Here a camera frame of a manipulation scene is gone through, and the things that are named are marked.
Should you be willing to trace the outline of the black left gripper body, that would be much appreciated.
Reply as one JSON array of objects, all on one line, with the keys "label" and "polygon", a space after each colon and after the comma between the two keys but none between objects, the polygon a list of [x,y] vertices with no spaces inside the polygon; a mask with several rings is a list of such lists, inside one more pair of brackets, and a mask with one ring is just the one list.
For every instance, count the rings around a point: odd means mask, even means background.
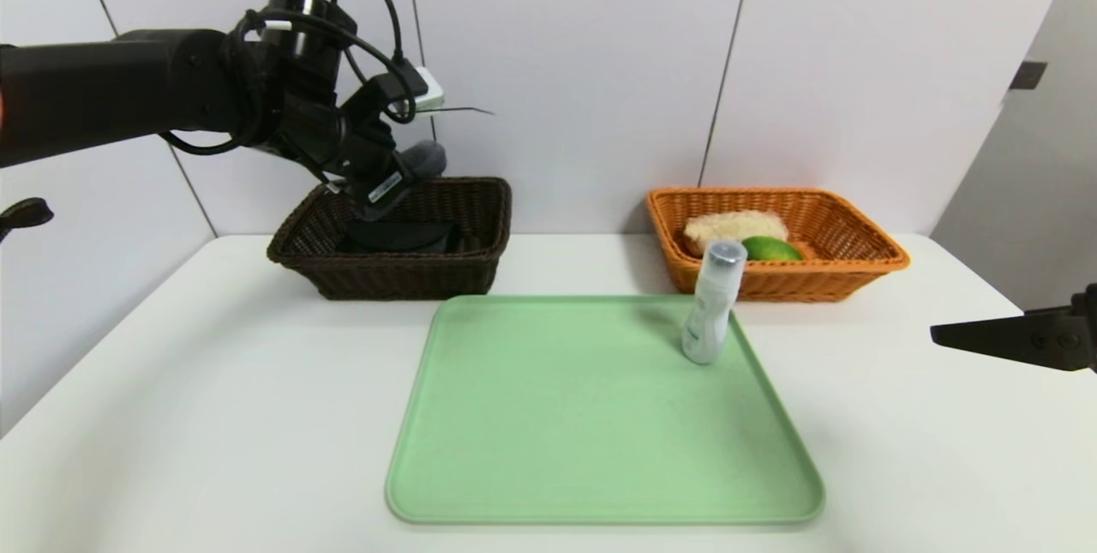
[{"label": "black left gripper body", "polygon": [[389,134],[348,134],[340,143],[333,194],[357,217],[384,217],[406,196],[414,174]]}]

